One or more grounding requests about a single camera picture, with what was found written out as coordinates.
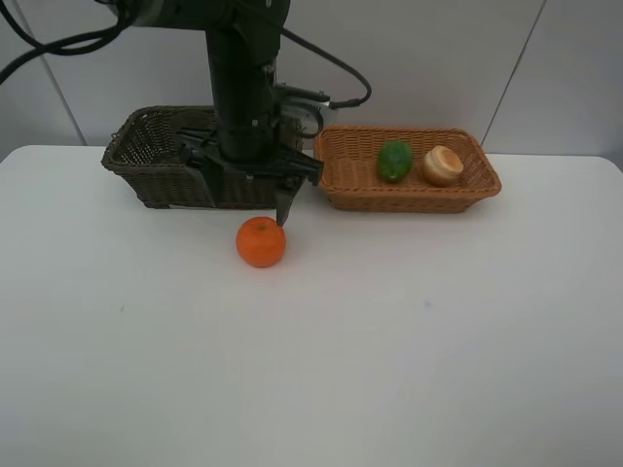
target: bread roll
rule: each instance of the bread roll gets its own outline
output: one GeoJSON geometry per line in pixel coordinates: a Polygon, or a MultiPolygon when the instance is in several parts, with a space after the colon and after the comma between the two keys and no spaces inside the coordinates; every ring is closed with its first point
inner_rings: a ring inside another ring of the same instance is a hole
{"type": "Polygon", "coordinates": [[[424,156],[422,174],[426,182],[436,187],[455,183],[463,172],[463,163],[457,154],[445,146],[436,146],[424,156]]]}

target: orange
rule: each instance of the orange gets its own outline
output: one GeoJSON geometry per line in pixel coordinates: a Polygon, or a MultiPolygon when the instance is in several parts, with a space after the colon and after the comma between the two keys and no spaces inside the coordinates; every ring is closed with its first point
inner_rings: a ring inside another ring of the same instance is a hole
{"type": "Polygon", "coordinates": [[[270,217],[254,217],[238,230],[236,248],[249,265],[268,268],[283,256],[285,232],[270,217]]]}

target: white wall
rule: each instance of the white wall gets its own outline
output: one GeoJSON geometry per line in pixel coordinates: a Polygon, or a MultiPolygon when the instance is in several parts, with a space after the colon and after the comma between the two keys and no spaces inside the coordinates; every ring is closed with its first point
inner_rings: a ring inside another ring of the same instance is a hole
{"type": "MultiPolygon", "coordinates": [[[[0,67],[27,50],[0,18],[0,67]]],[[[29,144],[81,144],[41,60],[23,66],[0,86],[0,161],[29,144]]]]}
{"type": "Polygon", "coordinates": [[[623,167],[623,2],[549,0],[485,141],[623,167]]]}
{"type": "MultiPolygon", "coordinates": [[[[84,0],[19,0],[43,41],[113,22],[84,0]]],[[[541,0],[293,0],[287,26],[360,69],[374,86],[341,121],[462,126],[482,137],[541,0]]],[[[133,110],[211,101],[202,34],[133,29],[104,50],[50,57],[90,144],[105,144],[133,110]]],[[[363,89],[348,75],[283,41],[279,79],[336,98],[363,89]]]]}

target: fruit in basket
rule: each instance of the fruit in basket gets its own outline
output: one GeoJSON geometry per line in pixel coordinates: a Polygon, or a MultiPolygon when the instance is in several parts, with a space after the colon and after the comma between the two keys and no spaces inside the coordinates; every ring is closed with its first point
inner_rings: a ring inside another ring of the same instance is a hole
{"type": "Polygon", "coordinates": [[[402,141],[387,141],[377,159],[377,172],[382,180],[398,183],[407,176],[413,164],[411,146],[402,141]]]}

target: dark wicker basket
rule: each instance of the dark wicker basket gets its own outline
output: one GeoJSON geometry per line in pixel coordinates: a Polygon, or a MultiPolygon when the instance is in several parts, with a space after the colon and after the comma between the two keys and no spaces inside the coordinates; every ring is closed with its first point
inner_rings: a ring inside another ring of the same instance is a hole
{"type": "MultiPolygon", "coordinates": [[[[174,132],[183,126],[214,127],[211,107],[148,107],[129,116],[113,135],[102,165],[123,177],[147,207],[212,207],[201,185],[181,163],[174,132]]],[[[282,141],[301,150],[297,123],[285,120],[282,141]]],[[[275,208],[275,182],[225,173],[219,209],[275,208]]]]}

